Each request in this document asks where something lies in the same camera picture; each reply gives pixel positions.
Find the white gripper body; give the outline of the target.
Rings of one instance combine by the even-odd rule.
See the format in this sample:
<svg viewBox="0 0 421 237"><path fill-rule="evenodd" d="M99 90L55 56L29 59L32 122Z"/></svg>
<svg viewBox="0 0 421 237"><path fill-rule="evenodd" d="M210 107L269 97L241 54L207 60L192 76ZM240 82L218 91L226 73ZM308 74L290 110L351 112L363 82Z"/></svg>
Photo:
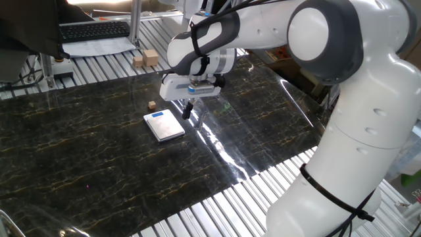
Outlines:
<svg viewBox="0 0 421 237"><path fill-rule="evenodd" d="M220 93L221 87L208 80L192 80L187 76L169 74L161 84L160 96L165 101L212 97Z"/></svg>

